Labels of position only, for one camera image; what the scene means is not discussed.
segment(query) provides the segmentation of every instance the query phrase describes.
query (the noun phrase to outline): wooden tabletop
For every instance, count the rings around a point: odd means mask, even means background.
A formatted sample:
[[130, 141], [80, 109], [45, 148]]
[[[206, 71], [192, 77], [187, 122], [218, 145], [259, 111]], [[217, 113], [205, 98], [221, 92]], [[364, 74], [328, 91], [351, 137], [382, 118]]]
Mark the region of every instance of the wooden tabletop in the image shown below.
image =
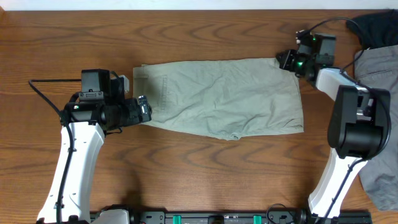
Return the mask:
[[[60, 150], [57, 115], [27, 81], [80, 78], [87, 68], [132, 80], [143, 63], [275, 57], [296, 48], [295, 31], [335, 16], [372, 11], [75, 11], [5, 12], [0, 22], [0, 223], [35, 223]], [[341, 21], [318, 31], [337, 35], [336, 64], [360, 49]], [[80, 84], [40, 84], [63, 108]], [[333, 102], [300, 81], [305, 132], [238, 141], [147, 126], [112, 135], [98, 156], [91, 210], [114, 203], [173, 210], [266, 210], [304, 207], [329, 155]], [[343, 209], [378, 212], [356, 178]]]

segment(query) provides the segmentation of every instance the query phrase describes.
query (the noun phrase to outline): cloth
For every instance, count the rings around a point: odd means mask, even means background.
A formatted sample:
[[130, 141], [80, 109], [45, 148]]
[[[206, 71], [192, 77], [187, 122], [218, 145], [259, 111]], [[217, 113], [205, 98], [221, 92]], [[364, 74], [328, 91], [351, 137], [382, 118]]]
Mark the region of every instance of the cloth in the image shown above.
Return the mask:
[[398, 45], [366, 50], [355, 63], [355, 78], [391, 94], [391, 136], [386, 148], [361, 170], [367, 195], [379, 210], [398, 210]]
[[145, 65], [133, 76], [149, 126], [226, 140], [303, 132], [298, 79], [274, 58]]
[[365, 49], [376, 49], [398, 44], [397, 10], [358, 16], [353, 20], [362, 27], [364, 36], [360, 36], [358, 28], [350, 21], [346, 23], [347, 28], [359, 37], [360, 42], [364, 42]]

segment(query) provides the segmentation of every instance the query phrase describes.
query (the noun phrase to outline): gray cloth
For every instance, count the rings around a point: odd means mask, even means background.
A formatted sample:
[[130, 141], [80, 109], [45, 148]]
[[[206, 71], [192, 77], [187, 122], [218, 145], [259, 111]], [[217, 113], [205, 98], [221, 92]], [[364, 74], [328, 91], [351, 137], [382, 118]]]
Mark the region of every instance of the gray cloth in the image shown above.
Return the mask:
[[398, 45], [366, 50], [355, 63], [355, 79], [374, 88], [387, 89], [391, 94], [390, 140], [359, 176], [379, 210], [398, 210]]
[[145, 65], [133, 75], [133, 95], [153, 109], [146, 125], [226, 140], [303, 132], [299, 82], [274, 58]]

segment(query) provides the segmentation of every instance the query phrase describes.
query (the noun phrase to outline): black fabric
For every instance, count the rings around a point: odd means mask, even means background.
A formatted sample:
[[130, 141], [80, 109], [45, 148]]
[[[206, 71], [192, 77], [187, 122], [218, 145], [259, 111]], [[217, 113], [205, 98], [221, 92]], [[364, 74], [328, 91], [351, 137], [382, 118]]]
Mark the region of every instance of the black fabric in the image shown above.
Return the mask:
[[347, 28], [358, 36], [360, 42], [364, 42], [365, 49], [398, 45], [397, 10], [358, 16], [353, 20], [362, 27], [364, 37], [361, 37], [358, 28], [352, 22], [346, 23]]

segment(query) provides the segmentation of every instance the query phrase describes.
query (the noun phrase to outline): white background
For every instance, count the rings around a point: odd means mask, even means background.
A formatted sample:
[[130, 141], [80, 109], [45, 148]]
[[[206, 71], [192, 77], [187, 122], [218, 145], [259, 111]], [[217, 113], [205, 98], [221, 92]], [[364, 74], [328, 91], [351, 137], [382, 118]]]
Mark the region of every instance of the white background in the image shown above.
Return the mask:
[[398, 0], [0, 0], [4, 10], [397, 9]]

